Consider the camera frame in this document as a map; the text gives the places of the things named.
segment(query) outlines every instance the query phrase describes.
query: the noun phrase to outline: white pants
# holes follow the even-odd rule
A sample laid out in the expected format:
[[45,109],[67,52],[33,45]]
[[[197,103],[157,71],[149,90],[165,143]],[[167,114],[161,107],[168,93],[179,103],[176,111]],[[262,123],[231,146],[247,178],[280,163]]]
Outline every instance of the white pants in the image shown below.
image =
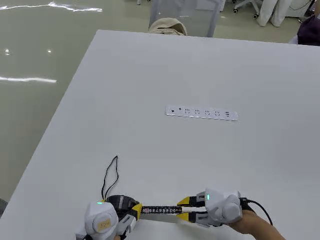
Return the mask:
[[272,12],[275,8],[271,23],[275,27],[280,27],[281,23],[286,17],[286,13],[293,0],[264,0],[260,9],[260,14],[257,22],[260,26],[264,27],[269,21]]

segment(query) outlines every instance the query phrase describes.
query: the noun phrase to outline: glossy floor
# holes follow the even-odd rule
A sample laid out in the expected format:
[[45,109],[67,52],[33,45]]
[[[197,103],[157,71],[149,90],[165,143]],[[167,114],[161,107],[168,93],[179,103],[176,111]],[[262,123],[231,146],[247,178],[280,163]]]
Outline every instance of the glossy floor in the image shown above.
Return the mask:
[[[96,30],[146,32],[151,3],[3,0],[0,4],[0,198],[8,201]],[[238,14],[232,9],[227,3],[215,37],[287,43],[299,27],[296,19],[286,19],[280,28],[259,27],[251,6]]]

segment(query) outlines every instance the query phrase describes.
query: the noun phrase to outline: black wire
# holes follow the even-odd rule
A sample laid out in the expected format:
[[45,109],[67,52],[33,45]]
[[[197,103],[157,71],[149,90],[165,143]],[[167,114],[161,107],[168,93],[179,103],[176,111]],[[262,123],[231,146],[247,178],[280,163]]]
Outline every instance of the black wire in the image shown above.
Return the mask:
[[265,215],[266,215],[267,218],[269,219],[270,224],[271,224],[272,226],[274,225],[274,224],[272,223],[272,220],[271,220],[268,212],[265,210],[265,208],[264,208],[260,203],[258,203],[257,201],[250,200],[250,199],[248,199],[247,202],[258,205],[258,206],[264,211]]
[[[116,171],[116,180],[114,181],[114,183],[107,189],[107,191],[104,194],[104,190],[105,190],[105,186],[106,186],[106,177],[108,174],[108,169],[111,167],[112,163],[115,160],[115,171]],[[119,179],[119,173],[118,173],[118,156],[115,156],[111,163],[109,164],[109,166],[107,167],[106,171],[105,171],[105,175],[104,175],[104,179],[103,179],[103,185],[102,185],[102,189],[101,189],[101,196],[103,200],[106,200],[107,198],[107,193],[109,192],[109,190],[116,184],[116,182]]]

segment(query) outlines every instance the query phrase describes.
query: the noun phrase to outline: black ruler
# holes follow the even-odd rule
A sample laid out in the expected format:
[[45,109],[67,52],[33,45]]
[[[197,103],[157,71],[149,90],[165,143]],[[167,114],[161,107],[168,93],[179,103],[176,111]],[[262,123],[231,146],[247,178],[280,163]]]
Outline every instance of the black ruler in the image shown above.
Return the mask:
[[181,206],[143,206],[141,214],[181,214]]

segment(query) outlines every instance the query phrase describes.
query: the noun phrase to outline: person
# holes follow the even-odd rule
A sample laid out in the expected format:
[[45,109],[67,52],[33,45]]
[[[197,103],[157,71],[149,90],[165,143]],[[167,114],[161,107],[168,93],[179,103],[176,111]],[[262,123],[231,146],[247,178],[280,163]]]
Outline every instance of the person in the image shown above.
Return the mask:
[[305,20],[290,43],[320,46],[320,0],[315,4],[314,15]]
[[[285,240],[274,226],[253,211],[243,210],[241,220],[227,225],[238,233],[252,235],[256,240]],[[114,240],[121,240],[121,238],[116,236]]]
[[270,22],[275,27],[280,27],[281,23],[286,17],[286,13],[292,1],[293,0],[264,0],[262,2],[259,17],[256,21],[261,27],[266,26],[276,6]]

